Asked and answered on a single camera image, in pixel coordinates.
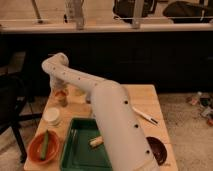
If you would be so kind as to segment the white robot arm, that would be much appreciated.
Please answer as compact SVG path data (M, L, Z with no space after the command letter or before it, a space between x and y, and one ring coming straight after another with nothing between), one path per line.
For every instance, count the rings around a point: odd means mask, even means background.
M128 91L119 83L68 67L63 53L42 62L50 86L70 83L90 94L95 120L113 171L160 171L144 131L131 106Z

